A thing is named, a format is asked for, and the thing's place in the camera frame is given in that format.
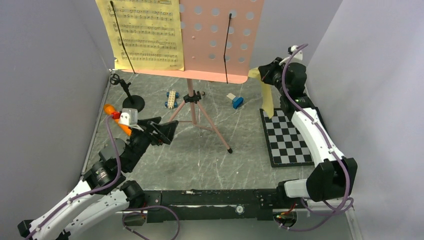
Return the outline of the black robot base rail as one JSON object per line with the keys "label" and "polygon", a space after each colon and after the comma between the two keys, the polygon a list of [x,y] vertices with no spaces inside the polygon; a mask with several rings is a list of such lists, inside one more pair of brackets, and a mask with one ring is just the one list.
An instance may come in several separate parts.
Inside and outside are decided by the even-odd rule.
{"label": "black robot base rail", "polygon": [[148,223],[179,219],[272,221],[304,210],[280,186],[262,189],[144,190],[129,199],[129,209],[143,208]]}

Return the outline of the orange toy microphone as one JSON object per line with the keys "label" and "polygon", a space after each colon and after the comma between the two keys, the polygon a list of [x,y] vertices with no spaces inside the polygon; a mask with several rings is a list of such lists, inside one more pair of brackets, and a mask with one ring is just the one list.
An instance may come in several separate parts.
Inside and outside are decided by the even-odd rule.
{"label": "orange toy microphone", "polygon": [[131,133],[132,133],[131,129],[128,126],[119,123],[120,113],[115,109],[115,107],[113,105],[106,103],[103,106],[103,111],[107,115],[112,116],[112,119],[126,133],[127,136],[131,135]]}

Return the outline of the yellow sheet music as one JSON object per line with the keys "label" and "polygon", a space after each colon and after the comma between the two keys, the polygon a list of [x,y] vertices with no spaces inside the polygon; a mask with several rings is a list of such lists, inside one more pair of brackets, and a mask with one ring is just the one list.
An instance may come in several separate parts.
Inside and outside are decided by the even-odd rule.
{"label": "yellow sheet music", "polygon": [[259,81],[262,95],[261,109],[267,114],[269,118],[272,118],[274,116],[274,103],[271,86],[269,84],[265,84],[262,81],[259,69],[257,67],[248,71],[248,77]]}
{"label": "yellow sheet music", "polygon": [[178,0],[97,0],[118,70],[184,71]]}

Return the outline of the pink music stand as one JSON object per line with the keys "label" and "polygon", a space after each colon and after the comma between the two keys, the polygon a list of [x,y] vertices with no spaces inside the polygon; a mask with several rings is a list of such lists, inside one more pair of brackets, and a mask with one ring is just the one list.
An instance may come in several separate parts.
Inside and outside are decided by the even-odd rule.
{"label": "pink music stand", "polygon": [[263,0],[181,0],[180,20],[184,70],[152,70],[137,67],[136,73],[185,78],[190,104],[190,123],[197,125],[195,108],[203,113],[226,150],[233,150],[201,104],[193,80],[242,84],[248,79],[250,60]]}

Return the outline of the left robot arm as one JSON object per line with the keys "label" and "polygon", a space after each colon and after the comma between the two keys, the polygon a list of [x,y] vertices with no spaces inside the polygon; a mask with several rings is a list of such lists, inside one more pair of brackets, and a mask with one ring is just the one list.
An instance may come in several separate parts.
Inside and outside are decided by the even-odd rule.
{"label": "left robot arm", "polygon": [[131,129],[129,139],[111,135],[109,145],[99,152],[99,161],[66,197],[37,219],[17,225],[20,236],[26,240],[69,240],[108,215],[144,207],[144,191],[125,174],[134,170],[148,147],[171,144],[179,122],[161,120],[160,116],[138,121],[121,119]]}

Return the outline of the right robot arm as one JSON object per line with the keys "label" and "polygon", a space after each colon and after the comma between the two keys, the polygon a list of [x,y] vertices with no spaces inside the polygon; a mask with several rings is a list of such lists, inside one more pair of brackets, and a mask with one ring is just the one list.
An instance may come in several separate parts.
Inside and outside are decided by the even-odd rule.
{"label": "right robot arm", "polygon": [[279,90],[281,109],[305,141],[315,166],[306,179],[281,182],[282,190],[275,195],[277,204],[288,208],[299,198],[314,202],[346,201],[352,192],[358,164],[335,146],[318,109],[305,93],[306,66],[299,62],[285,63],[278,57],[259,66],[258,72],[262,83]]}

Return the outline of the black microphone stand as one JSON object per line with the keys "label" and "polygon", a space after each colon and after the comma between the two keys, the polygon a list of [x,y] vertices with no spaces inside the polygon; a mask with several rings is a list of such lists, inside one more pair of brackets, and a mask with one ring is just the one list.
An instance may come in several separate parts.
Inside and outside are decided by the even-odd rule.
{"label": "black microphone stand", "polygon": [[118,74],[113,73],[109,79],[111,85],[120,85],[127,95],[127,97],[123,100],[122,107],[123,108],[131,108],[136,109],[138,112],[142,111],[145,107],[145,100],[139,95],[133,95],[130,93],[129,87],[131,83],[127,83],[124,79],[122,79]]}

